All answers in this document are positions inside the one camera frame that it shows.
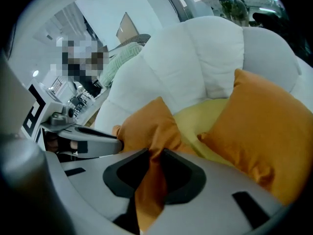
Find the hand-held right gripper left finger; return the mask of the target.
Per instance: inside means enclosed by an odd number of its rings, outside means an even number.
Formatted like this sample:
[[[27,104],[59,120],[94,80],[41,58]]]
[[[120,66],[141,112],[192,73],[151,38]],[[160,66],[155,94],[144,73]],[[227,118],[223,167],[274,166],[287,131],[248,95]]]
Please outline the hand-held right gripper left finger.
[[[45,156],[72,234],[140,234],[134,193],[149,167],[148,149],[67,163]]]

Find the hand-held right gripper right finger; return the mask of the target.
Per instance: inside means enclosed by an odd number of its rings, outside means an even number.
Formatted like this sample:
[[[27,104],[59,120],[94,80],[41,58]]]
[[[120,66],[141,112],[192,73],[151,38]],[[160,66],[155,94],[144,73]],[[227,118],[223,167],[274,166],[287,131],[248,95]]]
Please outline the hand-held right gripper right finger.
[[[169,187],[150,235],[273,235],[290,206],[233,167],[164,150]]]

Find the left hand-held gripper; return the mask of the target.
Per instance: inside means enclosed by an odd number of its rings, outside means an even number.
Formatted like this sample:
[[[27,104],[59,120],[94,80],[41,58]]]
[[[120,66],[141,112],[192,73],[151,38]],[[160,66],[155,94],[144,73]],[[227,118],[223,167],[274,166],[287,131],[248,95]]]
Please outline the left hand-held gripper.
[[[42,136],[41,124],[47,126],[50,132],[59,132],[75,123],[73,109],[62,103],[44,84],[33,79],[28,91],[36,99],[22,124],[22,131],[28,139],[39,141]],[[92,159],[117,154],[124,148],[124,143],[116,136],[89,127],[75,126],[74,138],[88,141],[77,141],[75,151],[63,151],[60,154]]]

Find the person's left hand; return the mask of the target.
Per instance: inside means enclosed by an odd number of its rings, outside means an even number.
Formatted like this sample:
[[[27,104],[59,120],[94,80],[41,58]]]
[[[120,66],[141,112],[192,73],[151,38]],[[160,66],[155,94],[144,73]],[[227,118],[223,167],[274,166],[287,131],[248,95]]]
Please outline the person's left hand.
[[[78,142],[62,138],[56,133],[47,132],[45,136],[45,148],[50,152],[72,152],[78,149]]]

